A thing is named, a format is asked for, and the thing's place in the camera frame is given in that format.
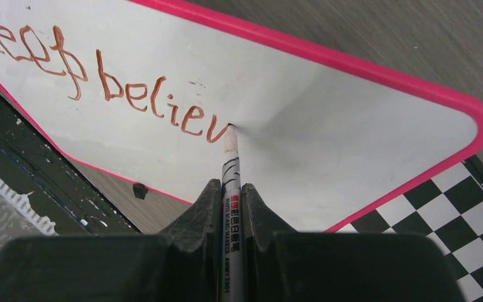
pink frame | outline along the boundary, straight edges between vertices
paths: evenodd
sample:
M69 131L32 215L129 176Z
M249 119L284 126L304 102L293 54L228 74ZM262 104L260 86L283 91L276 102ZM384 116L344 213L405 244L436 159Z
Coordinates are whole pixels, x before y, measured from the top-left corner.
M417 96L419 98L427 99L434 103L442 104L449 108L459 110L471 116L477 123L478 133L473 142L449 158L441 161L439 164L428 169L424 173L403 184L397 189L391 191L378 200L370 203L365 208L345 218L341 222L327 229L327 232L334 232L341 229L346 224L360 218L369 213L384 203L394 199L395 197L405 193L415 186L427 181L431 177L448 169L456 163L476 154L483 148L483 103L471 96L462 94L457 91L430 83L421 79L417 79L410 75L391 70L368 61L337 52L330 48L317 45L299 38L295 38L275 30L265 28L232 16L212 11L210 9L187 3L181 0L131 0L131 2L146 6L148 8L163 11L165 13L199 23L216 30L221 30L232 35L239 36L253 42L266 45L283 52L302 57L319 64L341 70L348 74L367 79L378 84L391 87L393 89ZM10 93L1 85L0 91L6 96L18 109L18 111L31 122L31 124L62 154L71 158L81 164L93 167L97 170L114 175L120 179L133 182L131 179L126 179L119 175L105 171L98 167L94 167L87 162L75 159L73 156L65 153L60 149L54 141L43 131L43 129L32 119L32 117L19 105ZM154 188L149 188L152 191L178 199L179 201L188 203L180 198L171 196L169 194L160 192Z

black and white checkered board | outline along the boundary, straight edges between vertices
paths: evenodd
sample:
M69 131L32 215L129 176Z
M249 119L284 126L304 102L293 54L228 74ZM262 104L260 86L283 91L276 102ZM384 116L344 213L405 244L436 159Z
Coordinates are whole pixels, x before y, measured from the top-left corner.
M418 233L441 249L467 301L483 302L483 184L455 167L339 232Z

white board surface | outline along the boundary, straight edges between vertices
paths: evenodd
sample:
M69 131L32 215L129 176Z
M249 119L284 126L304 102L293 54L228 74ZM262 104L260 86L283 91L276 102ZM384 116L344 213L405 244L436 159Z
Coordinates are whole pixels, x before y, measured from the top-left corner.
M65 153L193 202L221 178L223 141L206 138L215 115L212 137L238 127L242 182L298 230L326 230L477 135L457 110L127 1L2 0L0 25L16 40L0 28L0 83ZM22 28L34 56L47 50L41 68ZM105 100L107 74L123 97ZM127 84L147 94L128 101ZM186 130L202 134L184 133L199 113Z

whiteboard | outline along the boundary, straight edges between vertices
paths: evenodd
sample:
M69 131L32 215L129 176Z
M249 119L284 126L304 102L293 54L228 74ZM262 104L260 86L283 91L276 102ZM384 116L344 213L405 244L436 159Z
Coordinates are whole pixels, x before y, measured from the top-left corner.
M483 147L475 99L426 100L434 86L332 50L139 2L0 1L0 90L80 162L191 203L221 177L234 123L242 183L323 231Z

white marker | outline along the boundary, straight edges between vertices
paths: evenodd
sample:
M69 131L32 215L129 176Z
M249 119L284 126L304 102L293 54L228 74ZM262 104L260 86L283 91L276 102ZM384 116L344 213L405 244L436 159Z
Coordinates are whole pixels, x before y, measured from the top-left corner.
M221 181L223 197L223 244L219 300L245 302L245 248L242 227L240 158L238 137L229 124L225 132L225 164Z

